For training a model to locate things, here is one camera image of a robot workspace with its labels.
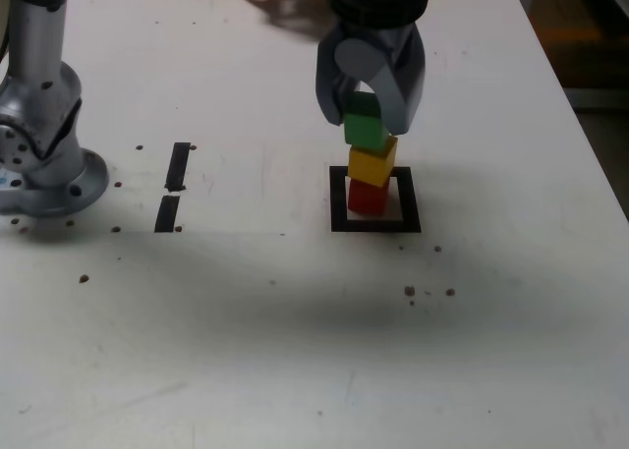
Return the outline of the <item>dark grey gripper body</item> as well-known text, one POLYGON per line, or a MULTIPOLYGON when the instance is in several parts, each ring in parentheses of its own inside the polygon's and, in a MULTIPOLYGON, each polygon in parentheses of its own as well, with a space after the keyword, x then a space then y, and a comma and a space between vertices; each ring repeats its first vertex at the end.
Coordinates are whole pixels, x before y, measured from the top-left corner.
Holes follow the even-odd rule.
POLYGON ((339 23, 343 36, 338 45, 338 65, 351 66, 364 58, 364 48, 345 43, 357 39, 386 53, 394 66, 417 64, 417 25, 415 23, 397 28, 366 28, 350 23, 339 23))

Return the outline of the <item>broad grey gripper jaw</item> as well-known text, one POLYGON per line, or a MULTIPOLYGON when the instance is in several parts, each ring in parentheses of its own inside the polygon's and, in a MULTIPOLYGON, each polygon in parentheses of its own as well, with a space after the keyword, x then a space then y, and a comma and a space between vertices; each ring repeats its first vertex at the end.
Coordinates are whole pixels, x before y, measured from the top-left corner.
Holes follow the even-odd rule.
POLYGON ((338 46, 335 51, 338 67, 373 91, 379 104, 381 121, 394 136, 409 132, 422 97, 426 54, 418 28, 416 38, 417 64, 411 66, 394 66, 386 53, 357 39, 345 40, 350 46, 364 48, 364 58, 357 63, 339 66, 338 46))

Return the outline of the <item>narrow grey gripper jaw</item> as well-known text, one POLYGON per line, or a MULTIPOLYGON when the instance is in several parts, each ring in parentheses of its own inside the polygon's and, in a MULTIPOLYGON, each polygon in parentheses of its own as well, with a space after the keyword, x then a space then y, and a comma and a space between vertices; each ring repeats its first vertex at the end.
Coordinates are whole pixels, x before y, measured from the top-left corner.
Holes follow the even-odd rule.
POLYGON ((346 39, 346 32, 336 24, 318 44, 315 71, 315 94, 326 121, 340 126, 344 120, 351 94, 359 80, 345 74, 335 61, 337 46, 346 39))

